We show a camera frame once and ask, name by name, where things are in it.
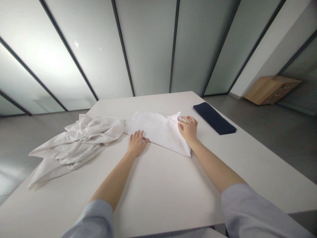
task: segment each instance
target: shirt cuff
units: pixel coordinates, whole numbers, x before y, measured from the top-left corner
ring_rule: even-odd
[[[112,206],[108,202],[97,199],[91,201],[85,206],[78,218],[78,221],[84,217],[102,217],[106,220],[112,220],[112,213]]]
[[[256,194],[256,192],[245,183],[237,183],[228,187],[221,194],[221,206],[226,207],[228,204],[238,201],[241,197],[248,197]]]

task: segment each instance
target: forearm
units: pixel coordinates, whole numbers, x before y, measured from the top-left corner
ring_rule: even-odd
[[[208,150],[199,140],[189,142],[207,176],[216,188],[222,193],[226,188],[246,182],[228,165]]]
[[[126,153],[117,166],[99,186],[90,201],[96,199],[104,200],[112,206],[114,211],[120,200],[135,158],[136,157],[134,155]]]

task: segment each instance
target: wooden drawer unit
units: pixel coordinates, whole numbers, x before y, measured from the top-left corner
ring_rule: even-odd
[[[244,98],[256,105],[274,104],[301,82],[282,76],[260,77]]]

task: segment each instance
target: folded navy towel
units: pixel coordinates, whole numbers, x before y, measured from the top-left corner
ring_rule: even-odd
[[[219,135],[236,132],[237,129],[220,116],[220,114],[208,103],[203,102],[193,106],[193,108],[213,129],[215,129],[216,132],[218,132]]]

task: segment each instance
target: folded white cloth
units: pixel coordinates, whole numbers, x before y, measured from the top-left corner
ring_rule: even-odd
[[[178,118],[181,112],[164,116],[154,112],[136,112],[124,127],[124,132],[133,134],[144,131],[143,136],[150,142],[191,157],[191,149],[178,130]]]
[[[80,114],[76,123],[37,147],[29,155],[44,158],[38,166],[29,188],[36,183],[53,179],[82,166],[99,154],[110,142],[118,139],[124,121],[114,117],[91,117]]]

